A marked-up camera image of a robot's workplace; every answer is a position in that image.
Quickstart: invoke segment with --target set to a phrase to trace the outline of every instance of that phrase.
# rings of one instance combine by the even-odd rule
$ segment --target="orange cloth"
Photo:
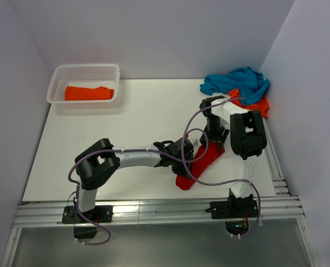
[[[231,96],[231,98],[240,97],[239,89],[231,90],[228,93],[228,95]],[[263,96],[259,102],[252,104],[252,105],[243,106],[239,100],[234,100],[233,103],[239,107],[246,108],[247,110],[258,110],[258,111],[260,111],[261,115],[264,118],[268,117],[267,111],[270,108],[270,106],[269,106],[269,102],[267,101],[266,96]]]
[[[109,100],[113,98],[113,95],[114,89],[104,86],[98,88],[67,86],[65,90],[66,101]]]

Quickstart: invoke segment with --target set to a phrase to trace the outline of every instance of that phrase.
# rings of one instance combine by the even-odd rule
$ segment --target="folded red cloth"
[[[204,147],[200,146],[198,149],[197,154],[195,155],[194,159],[199,158],[204,152]],[[209,142],[208,144],[208,150],[207,153],[202,157],[199,161],[192,163],[192,169],[191,172],[194,177],[197,179],[199,176],[204,172],[204,170],[212,164],[220,155],[222,155],[225,152],[225,149],[222,148],[219,153],[219,145]],[[191,178],[187,178],[181,175],[178,175],[176,178],[176,185],[181,188],[182,190],[189,190],[195,181]]]

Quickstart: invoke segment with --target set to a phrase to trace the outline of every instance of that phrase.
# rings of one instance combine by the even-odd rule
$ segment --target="white table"
[[[23,201],[67,200],[75,186],[67,174],[77,155],[101,138],[115,146],[142,146],[181,138],[188,119],[207,95],[199,91],[203,80],[122,80],[116,107],[111,110],[64,111],[52,105],[32,166]],[[198,115],[191,128],[204,128]],[[200,133],[190,135],[199,138]],[[202,181],[234,178],[238,157],[230,148],[201,176]],[[170,168],[133,167],[116,171],[98,190],[98,200],[147,200],[228,197],[230,185],[195,184],[182,191]],[[255,171],[261,196],[275,196],[265,151]]]

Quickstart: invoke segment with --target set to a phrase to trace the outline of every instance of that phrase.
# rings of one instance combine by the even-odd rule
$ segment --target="teal towel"
[[[200,85],[200,90],[211,96],[213,93],[228,93],[238,88],[240,96],[245,97],[240,101],[247,106],[259,102],[269,86],[269,80],[265,80],[261,72],[251,68],[237,68],[227,74],[208,75],[204,84]]]

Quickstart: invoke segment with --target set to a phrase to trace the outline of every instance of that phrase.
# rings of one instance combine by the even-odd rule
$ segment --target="gray floor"
[[[72,228],[23,229],[13,266],[309,266],[296,220],[263,223],[240,241],[223,222],[113,226],[101,246],[75,243]]]

